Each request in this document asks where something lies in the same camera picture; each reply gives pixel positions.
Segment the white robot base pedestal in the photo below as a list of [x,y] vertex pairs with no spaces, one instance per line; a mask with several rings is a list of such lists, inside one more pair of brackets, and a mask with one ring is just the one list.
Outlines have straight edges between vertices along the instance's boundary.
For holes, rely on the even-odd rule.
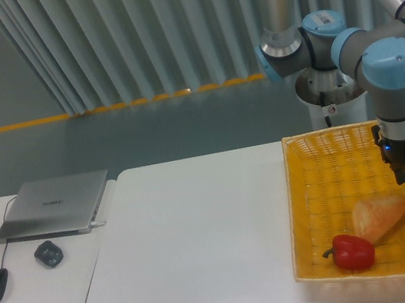
[[313,130],[367,121],[366,91],[338,69],[304,69],[295,82],[298,99],[308,108]]

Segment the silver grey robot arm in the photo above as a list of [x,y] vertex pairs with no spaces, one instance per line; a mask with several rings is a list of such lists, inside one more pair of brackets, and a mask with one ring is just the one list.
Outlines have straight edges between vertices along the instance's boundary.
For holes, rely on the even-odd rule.
[[366,31],[348,28],[334,13],[294,23],[294,0],[267,0],[261,43],[255,49],[265,74],[280,80],[304,68],[337,70],[370,94],[372,127],[381,157],[405,183],[405,0],[379,0],[392,22]]

